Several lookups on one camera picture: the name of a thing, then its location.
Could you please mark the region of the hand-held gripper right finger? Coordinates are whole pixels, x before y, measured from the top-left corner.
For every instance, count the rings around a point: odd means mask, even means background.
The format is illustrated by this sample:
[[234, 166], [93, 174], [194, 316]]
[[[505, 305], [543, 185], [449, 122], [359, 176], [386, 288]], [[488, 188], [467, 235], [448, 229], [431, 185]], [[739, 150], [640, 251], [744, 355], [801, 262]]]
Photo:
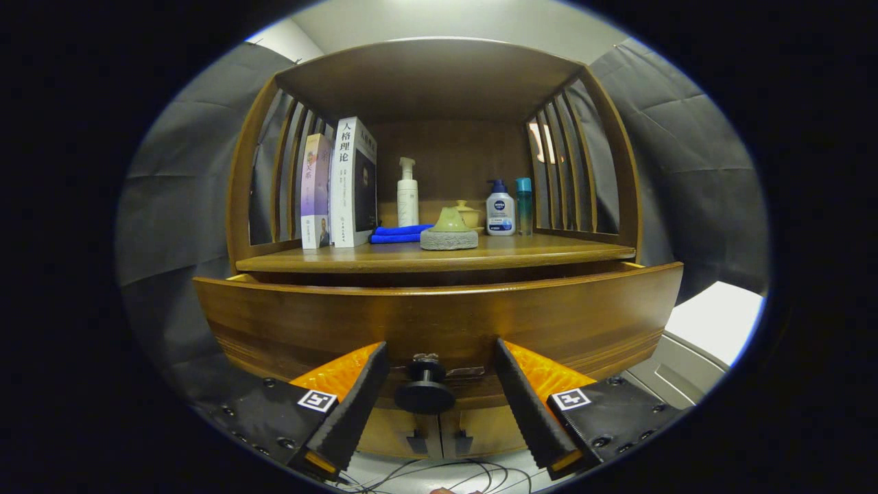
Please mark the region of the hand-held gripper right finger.
[[684, 414], [624, 376], [593, 379], [505, 340], [495, 342], [493, 366], [531, 456], [551, 480], [611, 462]]

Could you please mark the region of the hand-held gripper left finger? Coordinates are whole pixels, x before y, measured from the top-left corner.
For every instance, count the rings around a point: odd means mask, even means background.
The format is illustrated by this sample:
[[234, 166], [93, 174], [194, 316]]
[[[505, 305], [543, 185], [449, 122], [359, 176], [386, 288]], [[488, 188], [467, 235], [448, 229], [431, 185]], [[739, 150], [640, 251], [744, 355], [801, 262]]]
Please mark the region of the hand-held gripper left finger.
[[258, 456], [319, 481], [348, 469], [390, 371], [377, 342], [291, 381], [239, 371], [198, 404], [208, 422]]

